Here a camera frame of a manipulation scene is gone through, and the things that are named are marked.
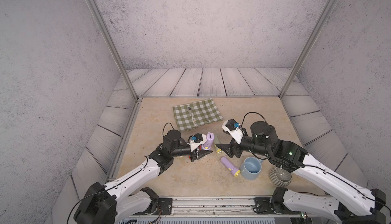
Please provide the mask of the purple flashlight bottom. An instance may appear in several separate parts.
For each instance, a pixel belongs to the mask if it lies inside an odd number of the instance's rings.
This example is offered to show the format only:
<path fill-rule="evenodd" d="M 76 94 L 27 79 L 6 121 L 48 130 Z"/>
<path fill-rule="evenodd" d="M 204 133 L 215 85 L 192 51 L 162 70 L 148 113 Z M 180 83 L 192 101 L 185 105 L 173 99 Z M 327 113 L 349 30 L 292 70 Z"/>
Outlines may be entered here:
<path fill-rule="evenodd" d="M 214 134 L 211 132 L 208 132 L 206 134 L 206 142 L 202 144 L 203 150 L 211 150 L 214 142 Z"/>

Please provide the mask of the purple flashlight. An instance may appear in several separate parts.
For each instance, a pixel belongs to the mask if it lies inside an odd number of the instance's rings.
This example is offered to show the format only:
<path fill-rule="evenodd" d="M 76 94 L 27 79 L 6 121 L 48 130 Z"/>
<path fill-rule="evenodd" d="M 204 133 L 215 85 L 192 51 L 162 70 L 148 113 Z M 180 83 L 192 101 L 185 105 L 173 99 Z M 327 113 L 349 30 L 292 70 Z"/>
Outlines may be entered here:
<path fill-rule="evenodd" d="M 241 170 L 238 167 L 236 167 L 226 156 L 222 157 L 220 161 L 234 177 L 240 175 Z"/>
<path fill-rule="evenodd" d="M 214 134 L 211 132 L 208 132 L 206 134 L 206 142 L 202 144 L 203 150 L 211 150 L 214 142 Z"/>

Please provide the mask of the green flashlight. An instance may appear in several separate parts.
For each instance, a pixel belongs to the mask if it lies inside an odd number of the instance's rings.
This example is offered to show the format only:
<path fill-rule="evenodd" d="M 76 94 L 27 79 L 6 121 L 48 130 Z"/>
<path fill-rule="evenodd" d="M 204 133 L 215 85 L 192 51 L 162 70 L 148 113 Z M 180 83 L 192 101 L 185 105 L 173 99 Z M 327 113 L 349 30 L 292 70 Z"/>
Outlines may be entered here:
<path fill-rule="evenodd" d="M 213 145 L 214 145 L 214 147 L 215 147 L 215 152 L 216 152 L 217 154 L 223 154 L 223 151 L 222 151 L 222 149 L 220 149 L 220 148 L 218 147 L 218 144 L 220 144 L 220 141 L 219 141 L 218 136 L 215 135 L 215 136 L 214 136 L 214 140 L 213 140 Z"/>

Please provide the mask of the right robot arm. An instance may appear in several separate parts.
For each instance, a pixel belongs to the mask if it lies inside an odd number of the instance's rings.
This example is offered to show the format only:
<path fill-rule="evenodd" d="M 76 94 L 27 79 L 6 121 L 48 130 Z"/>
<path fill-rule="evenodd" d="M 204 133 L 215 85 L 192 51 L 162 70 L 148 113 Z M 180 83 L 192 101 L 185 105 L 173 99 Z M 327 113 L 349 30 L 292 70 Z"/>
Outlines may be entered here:
<path fill-rule="evenodd" d="M 279 214 L 306 212 L 338 224 L 386 222 L 386 216 L 381 212 L 387 202 L 383 191 L 361 187 L 326 167 L 298 144 L 279 139 L 275 127 L 266 120 L 250 126 L 251 136 L 234 119 L 225 121 L 222 129 L 232 136 L 232 140 L 217 147 L 230 158 L 239 158 L 244 151 L 263 155 L 277 169 L 300 176 L 328 193 L 328 196 L 316 196 L 277 187 L 267 211 Z"/>

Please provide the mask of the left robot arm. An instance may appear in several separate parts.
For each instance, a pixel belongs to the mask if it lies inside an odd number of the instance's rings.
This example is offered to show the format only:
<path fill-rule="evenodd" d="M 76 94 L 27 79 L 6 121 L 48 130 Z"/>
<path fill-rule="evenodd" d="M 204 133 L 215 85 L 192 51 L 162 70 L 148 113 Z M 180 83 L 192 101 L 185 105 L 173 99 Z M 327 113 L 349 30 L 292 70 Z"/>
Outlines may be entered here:
<path fill-rule="evenodd" d="M 138 167 L 104 185 L 96 182 L 71 209 L 68 219 L 78 224 L 116 224 L 137 213 L 161 215 L 159 196 L 145 184 L 163 174 L 175 157 L 189 156 L 192 162 L 212 151 L 202 146 L 208 136 L 196 133 L 184 140 L 175 129 L 163 134 L 163 142 Z"/>

